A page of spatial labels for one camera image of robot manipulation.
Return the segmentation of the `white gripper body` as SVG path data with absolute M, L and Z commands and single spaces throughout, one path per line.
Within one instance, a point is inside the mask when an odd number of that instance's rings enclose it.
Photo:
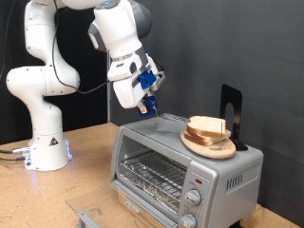
M 139 103 L 154 96 L 165 79 L 164 67 L 150 56 L 148 63 L 141 69 L 137 69 L 129 77 L 115 80 L 113 88 L 123 108 L 138 107 Z

